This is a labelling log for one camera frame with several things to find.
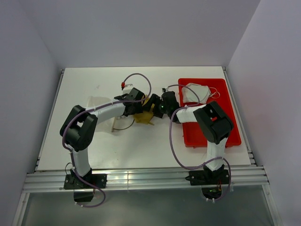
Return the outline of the yellow bra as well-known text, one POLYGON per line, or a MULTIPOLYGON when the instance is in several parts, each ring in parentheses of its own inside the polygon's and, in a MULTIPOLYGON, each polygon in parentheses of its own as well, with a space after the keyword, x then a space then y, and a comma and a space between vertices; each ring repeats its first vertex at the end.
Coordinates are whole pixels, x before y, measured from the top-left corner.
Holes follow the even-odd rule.
POLYGON ((154 106, 155 105, 152 104, 149 111, 143 111, 142 113, 134 114, 133 115, 134 121, 136 123, 154 126, 154 123, 151 121, 154 117, 154 113, 153 113, 154 106))

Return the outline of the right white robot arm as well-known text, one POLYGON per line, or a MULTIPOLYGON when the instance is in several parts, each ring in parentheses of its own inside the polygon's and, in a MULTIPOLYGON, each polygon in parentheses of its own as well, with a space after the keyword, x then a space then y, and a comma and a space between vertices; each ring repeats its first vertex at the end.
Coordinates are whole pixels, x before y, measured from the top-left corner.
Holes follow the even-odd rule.
POLYGON ((184 169, 196 170, 203 168, 204 180, 210 184, 215 183, 224 170, 225 146, 234 124, 229 116, 215 101, 204 105, 191 105, 180 107, 173 91, 166 91, 162 96, 152 94, 150 99, 143 105, 148 111, 154 107, 154 115, 170 119, 169 143, 176 162, 184 169), (207 140, 206 160, 202 165, 195 167, 184 166, 177 158, 172 142, 172 125, 184 123, 197 123, 203 136, 207 140))

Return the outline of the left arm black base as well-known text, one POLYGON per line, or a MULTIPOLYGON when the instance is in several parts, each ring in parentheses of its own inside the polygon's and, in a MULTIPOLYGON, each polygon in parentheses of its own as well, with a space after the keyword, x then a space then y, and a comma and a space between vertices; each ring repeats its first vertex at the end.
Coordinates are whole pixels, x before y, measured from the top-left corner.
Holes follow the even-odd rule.
POLYGON ((94 197, 96 186, 104 189, 107 183, 106 174, 88 174, 87 176, 79 179, 72 171, 65 176, 63 185, 64 190, 73 190, 73 199, 75 202, 90 202, 94 197))

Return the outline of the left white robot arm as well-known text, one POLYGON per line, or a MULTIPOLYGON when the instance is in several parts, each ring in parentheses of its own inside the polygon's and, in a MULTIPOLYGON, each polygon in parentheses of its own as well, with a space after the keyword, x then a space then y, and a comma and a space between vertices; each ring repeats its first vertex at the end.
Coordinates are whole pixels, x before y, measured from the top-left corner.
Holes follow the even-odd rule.
POLYGON ((117 96, 110 102, 93 108, 76 105, 72 108, 60 129, 63 147, 70 151, 75 183, 86 188, 92 182, 88 160, 88 147, 93 140, 96 126, 106 120, 142 113, 145 95, 132 88, 129 93, 117 96))

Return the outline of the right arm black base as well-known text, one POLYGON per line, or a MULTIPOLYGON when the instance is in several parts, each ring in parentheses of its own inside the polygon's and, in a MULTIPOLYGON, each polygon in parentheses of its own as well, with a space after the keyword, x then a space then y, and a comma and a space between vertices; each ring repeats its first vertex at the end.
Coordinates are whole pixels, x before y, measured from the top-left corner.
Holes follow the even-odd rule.
POLYGON ((224 169, 224 165, 215 171, 204 166, 203 170, 189 171, 189 175, 185 177, 191 186, 201 186, 202 195, 212 201, 222 197, 222 185, 228 185, 229 188, 230 179, 230 173, 224 169))

